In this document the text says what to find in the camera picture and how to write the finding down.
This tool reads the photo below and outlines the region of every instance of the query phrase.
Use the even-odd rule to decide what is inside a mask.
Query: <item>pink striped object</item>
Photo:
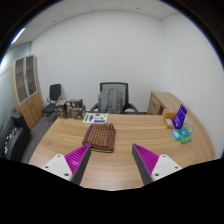
[[[155,154],[154,152],[151,152],[150,150],[143,148],[140,145],[134,144],[139,156],[142,159],[142,162],[144,163],[149,175],[152,175],[152,171],[159,159],[159,155]]]
[[[83,159],[89,145],[90,144],[84,145],[78,149],[73,150],[72,152],[70,152],[64,156],[73,175],[75,174],[79,165],[81,164],[82,159]]]

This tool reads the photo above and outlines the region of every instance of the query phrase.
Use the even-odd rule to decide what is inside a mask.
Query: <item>floor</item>
[[[147,112],[139,112],[140,115],[146,115]],[[32,132],[32,138],[29,142],[26,151],[22,158],[22,163],[28,164],[37,145],[41,141],[41,139],[44,137],[48,129],[50,128],[50,125],[54,123],[54,121],[57,119],[57,114],[53,113],[51,116],[47,118],[47,122],[49,126],[46,125],[45,117],[43,116],[38,123],[33,127],[31,130]]]

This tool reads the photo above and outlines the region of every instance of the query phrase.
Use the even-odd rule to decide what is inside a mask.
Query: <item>desk surface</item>
[[[194,121],[196,133],[192,134],[192,142],[185,144],[173,138],[173,129],[166,128],[160,115],[110,114],[108,123],[113,123],[116,129],[115,150],[113,153],[92,151],[80,183],[84,188],[119,190],[142,187],[132,155],[132,143],[158,155],[167,154],[182,168],[214,159],[214,148],[207,132],[203,127],[199,127],[203,129],[200,130]],[[65,155],[81,147],[89,126],[80,120],[57,119],[37,146],[29,164],[42,167],[56,154]]]

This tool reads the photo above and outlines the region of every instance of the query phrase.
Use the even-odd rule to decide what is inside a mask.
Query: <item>ceiling light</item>
[[[23,32],[25,30],[25,28],[23,28],[23,29],[21,29],[20,31],[19,31],[19,33],[16,35],[16,37],[13,39],[13,41],[12,41],[12,43],[14,43],[14,42],[16,42],[16,40],[19,38],[19,36],[21,35],[21,33]]]

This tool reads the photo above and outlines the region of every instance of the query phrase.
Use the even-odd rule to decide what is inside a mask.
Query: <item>brown cloth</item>
[[[91,143],[92,150],[113,152],[116,129],[113,124],[91,124],[88,128],[82,145]]]

